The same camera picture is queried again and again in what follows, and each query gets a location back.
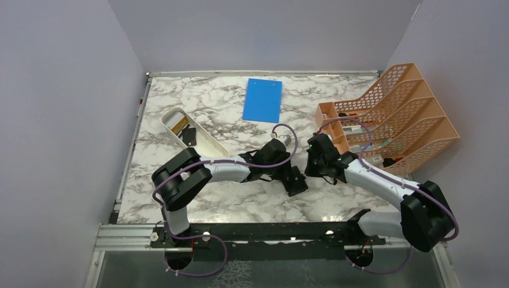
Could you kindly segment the black leather card holder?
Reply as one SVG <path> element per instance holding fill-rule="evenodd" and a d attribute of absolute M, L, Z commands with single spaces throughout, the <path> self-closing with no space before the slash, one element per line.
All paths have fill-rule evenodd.
<path fill-rule="evenodd" d="M 297 166 L 287 167 L 282 172 L 281 182 L 289 197 L 296 196 L 308 189 L 304 174 Z"/>

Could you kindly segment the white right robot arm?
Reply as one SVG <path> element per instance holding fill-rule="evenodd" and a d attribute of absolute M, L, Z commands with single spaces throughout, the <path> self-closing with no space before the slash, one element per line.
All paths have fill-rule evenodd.
<path fill-rule="evenodd" d="M 361 187 L 397 208 L 397 212 L 358 214 L 346 228 L 352 243 L 361 244 L 370 236 L 389 236 L 405 239 L 417 250 L 428 252 L 447 235 L 456 234 L 457 220 L 436 183 L 408 181 L 350 151 L 340 154 L 326 134 L 314 134 L 307 143 L 307 176 Z"/>

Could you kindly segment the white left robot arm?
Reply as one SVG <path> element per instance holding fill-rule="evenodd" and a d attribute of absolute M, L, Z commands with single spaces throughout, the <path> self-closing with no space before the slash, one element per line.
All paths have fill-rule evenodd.
<path fill-rule="evenodd" d="M 291 165 L 292 154 L 279 139 L 272 139 L 261 149 L 230 158 L 200 155 L 194 148 L 185 148 L 151 176 L 155 197 L 160 197 L 163 215 L 169 226 L 166 239 L 174 246 L 188 241 L 190 223 L 188 204 L 213 182 L 280 181 L 289 196 L 308 188 L 304 175 Z"/>

